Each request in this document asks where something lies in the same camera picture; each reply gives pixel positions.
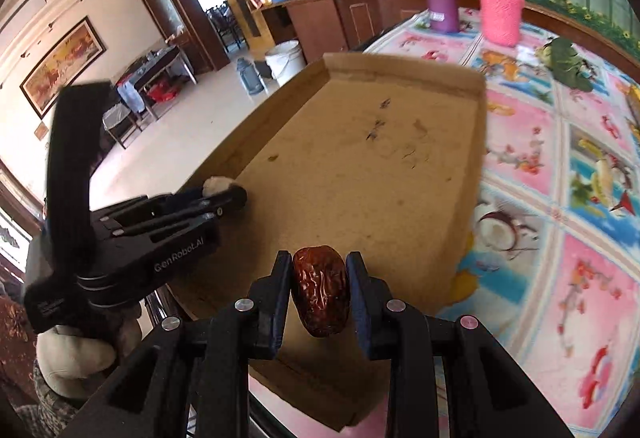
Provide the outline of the operator left gloved hand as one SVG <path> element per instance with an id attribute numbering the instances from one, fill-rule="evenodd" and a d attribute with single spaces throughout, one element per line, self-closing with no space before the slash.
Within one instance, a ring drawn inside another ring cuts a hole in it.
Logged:
<path id="1" fill-rule="evenodd" d="M 59 396 L 85 401 L 106 379 L 106 370 L 142 340 L 141 306 L 124 311 L 114 345 L 81 336 L 69 326 L 55 326 L 37 337 L 36 357 L 46 384 Z"/>

